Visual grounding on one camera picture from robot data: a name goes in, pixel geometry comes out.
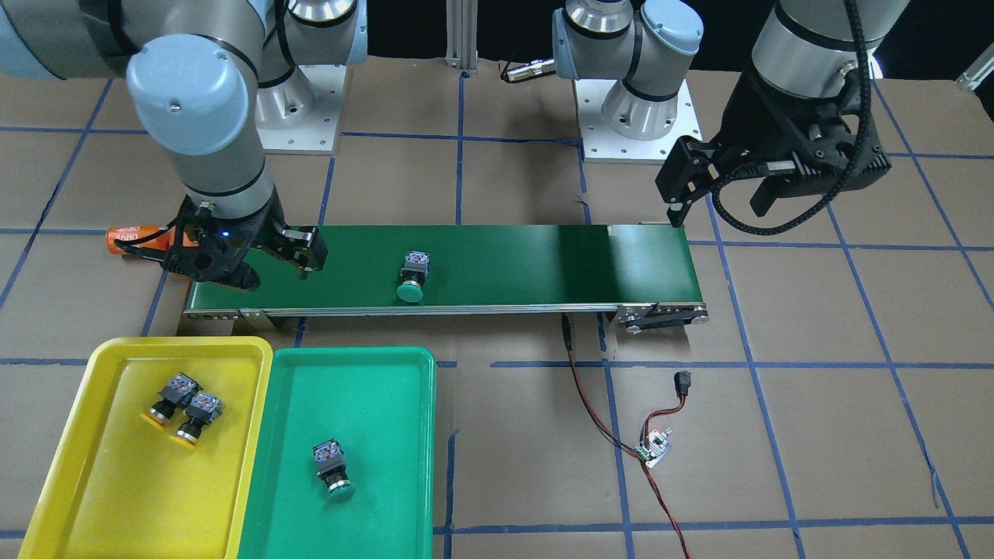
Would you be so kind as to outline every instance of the metal bracket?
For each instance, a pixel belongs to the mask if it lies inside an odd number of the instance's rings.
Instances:
[[[477,0],[447,0],[448,44],[445,63],[450,68],[476,72],[476,4]]]
[[[642,330],[704,324],[709,320],[708,310],[703,305],[623,304],[614,315],[614,321],[623,325],[630,334]]]
[[[600,112],[607,93],[616,80],[579,80],[574,82],[577,96],[577,118],[583,138],[583,160],[590,163],[659,164],[666,160],[673,143],[680,136],[701,139],[701,126],[684,81],[678,93],[679,110],[673,126],[665,136],[656,140],[626,138],[611,129]]]
[[[243,320],[252,330],[276,329],[265,311],[255,308],[217,309],[207,312],[187,310],[184,314],[193,320]]]
[[[994,71],[994,43],[991,43],[984,54],[980,55],[980,58],[956,79],[956,85],[965,92],[972,92],[980,87],[980,83],[992,71]]]
[[[256,121],[262,148],[266,153],[331,155],[338,141],[348,68],[301,66],[300,71],[310,80],[316,103],[280,127],[266,128]]]

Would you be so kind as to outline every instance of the black cable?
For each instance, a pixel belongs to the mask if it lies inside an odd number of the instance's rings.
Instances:
[[[583,384],[580,382],[580,372],[577,370],[577,357],[573,353],[573,321],[565,312],[562,314],[561,319],[563,326],[563,343],[566,346],[567,355],[570,357],[570,370],[573,371],[573,382],[577,386],[577,392],[580,394],[580,400],[583,402],[583,408],[586,410],[586,414],[590,416],[590,419],[593,421],[594,426],[597,427],[597,430],[600,432],[602,437],[607,439],[616,449],[620,449],[625,454],[638,459],[639,455],[635,449],[620,441],[618,437],[616,437],[614,433],[607,428],[597,412],[593,410],[593,406],[586,397],[586,391],[583,389]]]
[[[514,49],[514,51],[511,53],[511,56],[509,56],[507,58],[507,63],[504,65],[504,68],[501,69],[501,71],[500,71],[500,79],[501,79],[502,82],[506,82],[508,84],[511,83],[510,79],[508,79],[508,77],[507,77],[507,73],[508,73],[508,70],[511,68],[511,63],[514,62],[514,57],[518,56],[518,53],[520,53],[522,49],[524,49],[528,45],[531,45],[532,42],[534,42],[538,37],[540,37],[540,35],[533,35],[533,36],[529,37],[528,39],[525,39],[524,41],[522,41]]]
[[[120,249],[123,249],[124,247],[137,247],[138,245],[148,243],[149,241],[155,241],[159,237],[162,237],[166,233],[169,233],[169,231],[174,227],[176,227],[176,218],[173,218],[173,221],[167,223],[165,227],[163,227],[162,229],[156,231],[151,235],[147,235],[140,239],[132,239],[131,241],[121,241],[120,239],[114,239],[114,244],[117,245]]]
[[[265,40],[262,41],[263,48],[265,48],[265,46],[269,44],[269,41],[272,41],[272,38],[276,36],[276,30],[282,27],[283,19],[286,18],[286,12],[289,11],[290,0],[276,4],[276,13],[273,16],[272,29],[269,30],[269,33],[265,36]]]
[[[859,73],[860,79],[860,110],[859,119],[860,124],[856,130],[856,142],[853,148],[853,156],[849,159],[849,163],[846,164],[845,170],[839,175],[839,180],[835,183],[835,186],[831,190],[825,193],[815,205],[808,208],[803,214],[797,216],[796,218],[779,225],[777,227],[754,227],[752,225],[743,223],[736,219],[735,216],[729,213],[722,205],[721,191],[729,183],[737,180],[738,177],[730,178],[729,180],[724,180],[729,176],[734,176],[736,173],[733,171],[726,177],[719,179],[719,182],[712,187],[711,201],[715,205],[715,211],[718,215],[722,216],[729,225],[738,229],[739,231],[749,233],[752,235],[779,235],[780,233],[785,233],[791,229],[797,227],[798,225],[808,221],[813,218],[818,212],[825,209],[828,204],[835,199],[847,186],[849,186],[850,181],[853,176],[857,174],[860,165],[860,161],[863,159],[863,152],[866,148],[867,136],[870,135],[870,128],[867,125],[870,121],[870,63],[869,57],[867,55],[867,43],[866,38],[863,36],[863,24],[860,22],[860,12],[859,8],[856,6],[856,0],[844,0],[846,5],[846,15],[849,17],[849,28],[853,33],[853,42],[856,44],[856,61],[858,63],[857,72]]]

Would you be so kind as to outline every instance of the conveyor belt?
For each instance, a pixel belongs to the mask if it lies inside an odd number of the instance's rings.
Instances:
[[[654,312],[707,314],[684,232],[668,225],[332,226],[321,235],[329,252],[322,272],[301,280],[292,267],[253,252],[258,290],[198,283],[186,314],[616,312],[653,304]],[[431,254],[419,304],[396,292],[409,250]]]

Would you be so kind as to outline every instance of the electronic connector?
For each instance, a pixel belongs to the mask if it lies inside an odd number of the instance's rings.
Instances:
[[[667,429],[662,433],[653,429],[649,432],[649,436],[642,441],[642,444],[635,449],[646,466],[656,466],[659,461],[663,460],[663,457],[670,453],[673,446],[670,445],[669,436],[672,433],[672,429]]]

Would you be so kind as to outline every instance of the orange battery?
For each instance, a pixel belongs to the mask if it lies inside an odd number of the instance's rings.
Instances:
[[[162,228],[158,225],[132,225],[125,227],[112,227],[107,230],[105,240],[107,242],[107,249],[113,255],[124,256],[125,251],[121,250],[114,241],[134,241],[136,239],[141,239],[143,237],[148,237],[159,232]],[[172,231],[165,233],[147,243],[142,243],[140,247],[147,249],[157,249],[159,251],[167,251],[169,247],[173,244],[173,233]]]

